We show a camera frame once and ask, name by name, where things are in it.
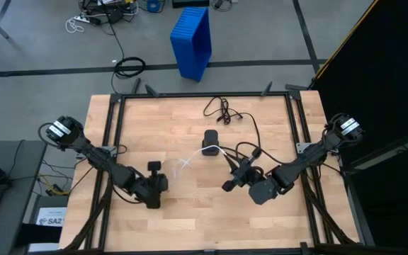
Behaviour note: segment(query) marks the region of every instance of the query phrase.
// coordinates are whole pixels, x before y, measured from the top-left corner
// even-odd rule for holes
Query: table
[[[312,141],[316,142],[326,123],[319,94],[305,91],[301,95]],[[251,113],[256,118],[265,150],[286,162],[296,158],[284,97],[226,98],[230,108]],[[229,125],[223,125],[216,123],[216,115],[204,117],[203,109],[209,100],[200,97],[128,99],[120,136],[120,143],[128,147],[128,152],[119,155],[118,162],[147,174],[148,161],[188,159],[200,148],[207,129],[219,132],[222,146],[235,147],[241,141],[256,143],[250,118],[233,119]],[[109,95],[91,98],[84,132],[96,146],[102,143],[108,104]],[[217,107],[214,102],[209,112]],[[115,107],[110,141],[115,135],[117,109]],[[297,109],[294,112],[300,123]],[[247,154],[251,150],[242,148]],[[197,154],[191,161],[193,168],[178,172],[176,178],[172,170],[174,162],[167,160],[162,165],[162,171],[169,177],[170,189],[161,195],[159,210],[131,205],[113,196],[106,251],[289,248],[298,247],[300,242],[312,245],[300,180],[286,195],[260,206],[253,203],[247,187],[236,187],[230,193],[221,189],[231,178],[223,157]],[[329,157],[326,163],[338,167],[335,158]],[[256,160],[255,165],[266,171],[276,166],[265,155]],[[87,163],[77,167],[74,183],[87,169]],[[95,178],[96,171],[92,171],[69,198],[60,247],[68,245],[86,221]],[[341,177],[323,166],[321,182],[329,213],[350,238],[358,240]],[[93,247],[97,245],[100,223],[96,223]],[[323,239],[322,226],[319,232]]]
[[[0,168],[9,171],[20,141],[0,141]],[[11,179],[37,176],[46,145],[40,141],[22,141],[11,172]],[[30,199],[35,178],[25,178],[12,182],[12,187],[4,191],[0,200],[0,254],[7,255],[15,244],[23,216]]]

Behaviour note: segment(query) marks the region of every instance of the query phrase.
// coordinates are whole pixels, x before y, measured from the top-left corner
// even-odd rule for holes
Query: white cable
[[[226,155],[226,152],[225,152],[222,148],[218,147],[217,145],[210,145],[210,146],[207,146],[207,147],[198,149],[198,150],[196,150],[194,153],[192,153],[190,159],[188,159],[187,161],[185,161],[185,163],[183,163],[183,166],[179,169],[179,171],[182,171],[182,169],[183,169],[186,165],[190,165],[189,162],[190,162],[190,160],[195,156],[196,153],[201,152],[201,151],[203,151],[204,149],[209,149],[209,148],[212,148],[212,147],[218,148],[224,155]]]
[[[172,160],[180,161],[180,162],[184,163],[185,165],[188,165],[189,167],[193,168],[189,163],[187,163],[187,161],[186,161],[185,159],[165,159],[165,160],[161,163],[161,165],[163,165],[165,162],[169,162],[169,161],[172,161]],[[176,176],[176,173],[177,173],[177,168],[176,168],[176,166],[177,166],[177,164],[174,164],[174,166],[171,167],[171,170],[173,171],[173,174],[174,174],[174,178],[177,177],[177,176]]]
[[[75,24],[74,18],[70,18],[65,22],[65,30],[67,30],[69,33],[84,32],[84,28],[82,26]]]

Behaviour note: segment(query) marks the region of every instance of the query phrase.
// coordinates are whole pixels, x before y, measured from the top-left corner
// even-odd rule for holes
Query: small black device
[[[219,146],[217,130],[206,130],[204,132],[203,148],[211,145]],[[204,156],[217,156],[220,150],[217,147],[203,149],[201,151]]]
[[[108,22],[114,24],[118,22],[123,16],[124,13],[119,8],[112,8],[108,10]]]

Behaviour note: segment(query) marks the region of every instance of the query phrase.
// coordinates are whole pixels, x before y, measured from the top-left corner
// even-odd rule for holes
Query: power strip
[[[85,23],[90,23],[88,18],[82,17],[82,16],[75,16],[75,17],[73,17],[73,19],[76,20],[76,21],[81,21],[81,22],[85,22]]]

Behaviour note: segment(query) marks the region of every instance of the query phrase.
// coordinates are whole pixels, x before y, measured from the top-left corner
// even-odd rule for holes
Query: black panel
[[[408,249],[408,150],[353,177],[378,247]]]
[[[357,147],[340,150],[344,165],[408,141],[408,1],[379,1],[313,89],[327,119],[345,112],[366,130]]]

